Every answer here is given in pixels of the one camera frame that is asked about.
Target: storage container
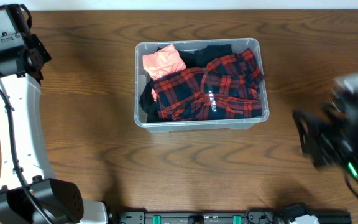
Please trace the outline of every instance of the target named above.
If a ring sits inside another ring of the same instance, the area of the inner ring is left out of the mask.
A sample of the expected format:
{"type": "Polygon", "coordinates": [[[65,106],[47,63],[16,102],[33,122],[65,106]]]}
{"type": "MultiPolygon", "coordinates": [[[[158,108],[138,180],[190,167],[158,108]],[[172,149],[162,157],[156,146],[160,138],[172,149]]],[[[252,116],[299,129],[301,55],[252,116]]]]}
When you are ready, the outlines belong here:
{"type": "Polygon", "coordinates": [[[201,50],[209,44],[231,44],[233,53],[241,53],[245,51],[245,49],[250,48],[254,52],[254,55],[259,63],[259,67],[263,72],[259,42],[253,38],[140,43],[135,48],[135,122],[139,127],[147,128],[147,130],[151,132],[218,128],[245,129],[252,127],[256,123],[264,122],[267,120],[270,113],[269,106],[267,104],[265,80],[263,80],[259,84],[259,100],[262,102],[263,112],[261,116],[248,119],[223,119],[213,121],[170,121],[161,123],[146,123],[147,113],[145,113],[139,105],[140,96],[146,86],[146,83],[149,81],[147,80],[147,72],[143,69],[142,56],[152,54],[157,51],[157,48],[164,48],[170,44],[174,44],[177,50],[183,50],[188,52],[201,50]]]}

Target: wooden tabletop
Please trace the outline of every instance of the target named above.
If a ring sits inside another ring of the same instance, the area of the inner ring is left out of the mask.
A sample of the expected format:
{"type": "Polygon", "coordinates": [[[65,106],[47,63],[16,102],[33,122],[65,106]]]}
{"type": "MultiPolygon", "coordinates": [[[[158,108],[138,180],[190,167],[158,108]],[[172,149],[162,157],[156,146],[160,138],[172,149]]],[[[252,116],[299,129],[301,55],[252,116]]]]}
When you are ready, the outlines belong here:
{"type": "Polygon", "coordinates": [[[358,201],[339,169],[300,154],[291,111],[317,113],[333,78],[358,72],[358,11],[33,12],[50,52],[40,117],[57,178],[116,210],[344,209],[358,201]],[[245,130],[152,134],[134,122],[139,42],[253,37],[269,119],[245,130]]]}

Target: white background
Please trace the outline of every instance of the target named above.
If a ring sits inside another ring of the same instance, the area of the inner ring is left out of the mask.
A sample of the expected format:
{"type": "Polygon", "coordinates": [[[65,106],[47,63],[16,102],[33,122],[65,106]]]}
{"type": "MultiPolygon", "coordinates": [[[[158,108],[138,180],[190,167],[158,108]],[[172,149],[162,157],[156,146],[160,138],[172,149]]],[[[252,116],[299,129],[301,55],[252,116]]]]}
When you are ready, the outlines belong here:
{"type": "Polygon", "coordinates": [[[30,10],[358,9],[358,0],[0,0],[30,10]]]}

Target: clothing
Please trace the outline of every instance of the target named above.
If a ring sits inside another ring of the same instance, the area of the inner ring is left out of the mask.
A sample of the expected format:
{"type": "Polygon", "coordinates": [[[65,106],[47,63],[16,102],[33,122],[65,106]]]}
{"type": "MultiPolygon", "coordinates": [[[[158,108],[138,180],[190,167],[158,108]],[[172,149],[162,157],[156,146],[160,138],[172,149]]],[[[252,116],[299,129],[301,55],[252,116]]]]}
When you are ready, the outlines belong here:
{"type": "Polygon", "coordinates": [[[161,122],[158,116],[157,104],[153,100],[152,87],[151,87],[152,81],[153,80],[149,81],[146,84],[146,87],[144,88],[143,93],[140,96],[140,100],[139,100],[140,107],[142,108],[143,111],[145,111],[148,114],[147,121],[146,121],[148,123],[161,122]]]}
{"type": "MultiPolygon", "coordinates": [[[[183,70],[186,65],[180,58],[175,46],[170,44],[154,54],[143,55],[143,68],[153,80],[156,80],[169,73],[183,70]]],[[[155,101],[156,95],[153,90],[152,94],[155,101]]]]}
{"type": "Polygon", "coordinates": [[[158,115],[163,121],[241,119],[262,115],[257,99],[264,76],[251,49],[216,58],[154,80],[158,115]]]}
{"type": "Polygon", "coordinates": [[[233,53],[231,44],[208,45],[204,49],[194,51],[194,53],[178,51],[187,68],[205,67],[210,61],[233,53]]]}

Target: red plaid fabric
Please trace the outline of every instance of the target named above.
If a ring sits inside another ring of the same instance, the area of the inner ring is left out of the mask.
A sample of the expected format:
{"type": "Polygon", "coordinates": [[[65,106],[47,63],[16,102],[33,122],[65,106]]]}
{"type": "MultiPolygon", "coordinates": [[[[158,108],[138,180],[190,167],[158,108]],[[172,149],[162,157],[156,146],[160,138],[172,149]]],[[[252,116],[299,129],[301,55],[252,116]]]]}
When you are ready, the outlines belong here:
{"type": "Polygon", "coordinates": [[[151,83],[164,121],[241,119],[262,115],[257,99],[264,76],[247,49],[214,59],[202,68],[165,75],[151,83]]]}

